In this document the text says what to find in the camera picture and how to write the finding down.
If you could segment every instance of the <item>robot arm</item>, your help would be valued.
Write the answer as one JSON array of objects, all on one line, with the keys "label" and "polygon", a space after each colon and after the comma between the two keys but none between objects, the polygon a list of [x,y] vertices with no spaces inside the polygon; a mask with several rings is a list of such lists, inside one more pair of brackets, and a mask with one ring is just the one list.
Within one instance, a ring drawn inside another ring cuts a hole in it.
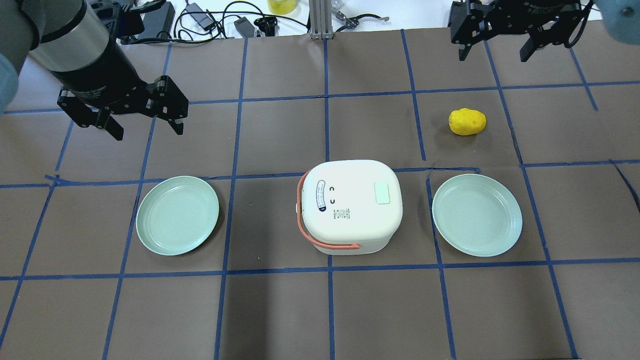
[{"label": "robot arm", "polygon": [[[169,76],[151,84],[142,81],[115,42],[142,32],[140,13],[163,2],[137,8],[111,1],[91,6],[84,0],[3,1],[0,67],[9,75],[3,78],[15,81],[30,50],[63,84],[58,105],[78,126],[105,129],[122,140],[124,130],[112,115],[141,113],[166,120],[181,135],[189,104],[184,94]],[[15,85],[10,85],[3,99],[15,95]]]},{"label": "robot arm", "polygon": [[[460,47],[463,61],[471,47],[497,35],[529,34],[520,49],[520,60],[527,61],[533,53],[549,44],[573,47],[580,39],[594,0],[582,7],[579,0],[481,0],[453,2],[449,16],[451,42]],[[598,6],[609,34],[620,42],[640,44],[640,0],[601,0]],[[555,20],[550,28],[543,28]],[[582,22],[574,40],[574,30]]]}]

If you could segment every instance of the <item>light green plate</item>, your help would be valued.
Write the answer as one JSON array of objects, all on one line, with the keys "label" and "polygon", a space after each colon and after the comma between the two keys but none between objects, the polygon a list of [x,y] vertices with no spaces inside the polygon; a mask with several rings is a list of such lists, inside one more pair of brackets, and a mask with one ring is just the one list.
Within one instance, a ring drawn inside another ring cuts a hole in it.
[{"label": "light green plate", "polygon": [[156,185],[136,215],[136,231],[147,249],[179,255],[197,248],[213,231],[220,204],[204,180],[177,176]]},{"label": "light green plate", "polygon": [[477,174],[450,178],[433,197],[433,221],[454,248],[473,256],[496,256],[520,237],[522,212],[513,194]]}]

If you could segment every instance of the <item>orange handle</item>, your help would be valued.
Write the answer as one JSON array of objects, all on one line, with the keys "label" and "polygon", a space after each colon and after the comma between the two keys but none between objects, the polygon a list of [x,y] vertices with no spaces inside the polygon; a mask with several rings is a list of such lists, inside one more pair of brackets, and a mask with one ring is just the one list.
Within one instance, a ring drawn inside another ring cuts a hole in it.
[{"label": "orange handle", "polygon": [[322,247],[324,249],[329,249],[329,250],[357,250],[360,248],[359,244],[349,244],[349,245],[334,245],[334,244],[327,244],[327,243],[323,243],[317,239],[314,239],[313,237],[311,237],[311,235],[309,235],[304,227],[302,227],[302,184],[305,182],[305,179],[307,178],[307,175],[309,174],[309,171],[305,172],[304,175],[302,175],[302,177],[300,178],[300,181],[298,181],[298,203],[297,203],[297,207],[298,207],[298,229],[300,229],[300,232],[302,233],[302,235],[312,244],[314,244],[315,246],[318,247]]}]

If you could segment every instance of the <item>white lunch box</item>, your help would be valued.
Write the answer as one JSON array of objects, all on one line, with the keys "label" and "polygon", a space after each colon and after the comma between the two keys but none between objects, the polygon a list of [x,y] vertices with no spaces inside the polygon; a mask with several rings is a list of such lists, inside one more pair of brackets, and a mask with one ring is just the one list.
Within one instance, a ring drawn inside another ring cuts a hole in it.
[{"label": "white lunch box", "polygon": [[400,226],[400,184],[379,161],[330,161],[300,179],[296,211],[300,231],[321,252],[370,254]]}]

